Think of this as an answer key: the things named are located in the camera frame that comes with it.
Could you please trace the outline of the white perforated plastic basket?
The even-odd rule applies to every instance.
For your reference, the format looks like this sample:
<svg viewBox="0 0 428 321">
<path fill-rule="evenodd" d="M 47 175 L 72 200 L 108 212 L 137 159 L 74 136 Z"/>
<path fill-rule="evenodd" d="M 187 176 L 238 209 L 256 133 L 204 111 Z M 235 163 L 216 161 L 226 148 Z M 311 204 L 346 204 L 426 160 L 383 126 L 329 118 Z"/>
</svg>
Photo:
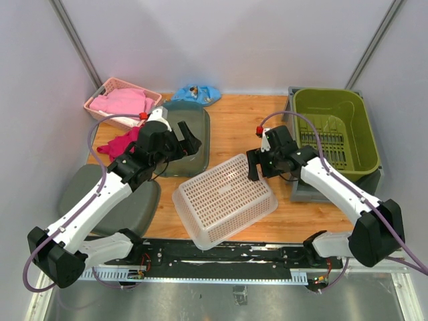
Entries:
<svg viewBox="0 0 428 321">
<path fill-rule="evenodd" d="M 266 181 L 248 178 L 244 154 L 180 184 L 172 195 L 178 216 L 195 246 L 207 251 L 278 208 Z"/>
</svg>

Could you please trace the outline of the teal translucent perforated basket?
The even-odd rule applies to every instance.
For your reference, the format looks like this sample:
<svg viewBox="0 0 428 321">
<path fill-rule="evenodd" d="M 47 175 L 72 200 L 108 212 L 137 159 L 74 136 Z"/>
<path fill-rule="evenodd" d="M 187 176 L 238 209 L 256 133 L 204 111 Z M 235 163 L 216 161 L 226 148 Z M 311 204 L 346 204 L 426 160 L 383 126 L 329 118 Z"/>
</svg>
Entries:
<svg viewBox="0 0 428 321">
<path fill-rule="evenodd" d="M 154 171 L 162 177 L 194 177 L 205 171 L 209 164 L 211 124 L 208 112 L 201 104 L 187 101 L 168 101 L 163 104 L 168 110 L 167 120 L 179 140 L 184 139 L 178 122 L 185 121 L 193 135 L 201 141 L 198 152 L 181 160 L 162 164 Z"/>
</svg>

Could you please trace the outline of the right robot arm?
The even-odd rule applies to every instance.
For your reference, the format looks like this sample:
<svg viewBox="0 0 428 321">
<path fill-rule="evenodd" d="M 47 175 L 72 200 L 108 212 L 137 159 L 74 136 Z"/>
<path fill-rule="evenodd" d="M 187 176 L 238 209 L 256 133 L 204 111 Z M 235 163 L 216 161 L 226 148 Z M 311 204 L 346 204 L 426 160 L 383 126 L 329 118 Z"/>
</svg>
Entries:
<svg viewBox="0 0 428 321">
<path fill-rule="evenodd" d="M 399 205 L 381 201 L 327 163 L 312 146 L 298 147 L 286 126 L 257 127 L 260 148 L 246 152 L 252 181 L 289 173 L 320 191 L 353 224 L 350 232 L 319 231 L 304 241 L 304 262 L 316 268 L 327 257 L 353 257 L 366 267 L 384 260 L 405 242 Z"/>
</svg>

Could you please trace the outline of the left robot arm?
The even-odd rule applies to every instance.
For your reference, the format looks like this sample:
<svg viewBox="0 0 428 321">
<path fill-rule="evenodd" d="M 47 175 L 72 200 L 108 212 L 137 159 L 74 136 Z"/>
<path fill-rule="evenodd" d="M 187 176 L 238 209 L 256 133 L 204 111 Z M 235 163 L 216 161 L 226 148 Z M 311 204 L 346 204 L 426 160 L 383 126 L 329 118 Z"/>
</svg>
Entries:
<svg viewBox="0 0 428 321">
<path fill-rule="evenodd" d="M 178 123 L 183 139 L 160 120 L 148 121 L 136 141 L 108 167 L 102 177 L 61 219 L 48 228 L 34 227 L 27 240 L 34 263 L 59 288 L 72 285 L 88 269 L 114 259 L 134 265 L 143 257 L 141 238 L 125 228 L 109 237 L 88 241 L 88 234 L 121 201 L 151 180 L 154 170 L 197 154 L 201 141 L 186 122 Z"/>
</svg>

